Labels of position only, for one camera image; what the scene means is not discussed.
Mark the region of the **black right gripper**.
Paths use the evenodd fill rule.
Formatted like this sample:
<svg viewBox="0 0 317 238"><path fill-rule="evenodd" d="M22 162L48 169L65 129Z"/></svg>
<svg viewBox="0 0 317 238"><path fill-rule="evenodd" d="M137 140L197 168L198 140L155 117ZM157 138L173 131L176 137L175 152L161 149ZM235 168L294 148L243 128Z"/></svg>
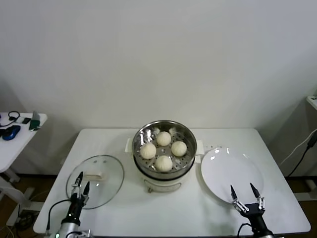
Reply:
<svg viewBox="0 0 317 238"><path fill-rule="evenodd" d="M231 197L233 199L233 206L234 208L239 212L243 213L243 217L249 219L249 218L255 218L255 217L261 217L264 214L265 210L265 203L264 203L264 197L260 195L260 192L255 188L255 186L250 183L252 192L257 200L257 203L250 203L250 204L243 204L241 201L239 201L237 194L233 188L233 186L230 186L231 189Z"/></svg>

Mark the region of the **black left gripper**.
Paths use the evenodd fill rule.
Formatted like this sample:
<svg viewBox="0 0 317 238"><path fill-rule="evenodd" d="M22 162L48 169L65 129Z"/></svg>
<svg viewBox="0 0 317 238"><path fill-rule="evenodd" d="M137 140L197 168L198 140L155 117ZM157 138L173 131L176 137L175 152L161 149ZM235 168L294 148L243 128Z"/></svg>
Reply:
<svg viewBox="0 0 317 238"><path fill-rule="evenodd" d="M90 181L87 182L83 194L81 194L81 182L83 179L83 172L81 172L72 185L70 206L67 212L67 221L80 221L80 214L85 206L86 198L88 198L90 191Z"/></svg>

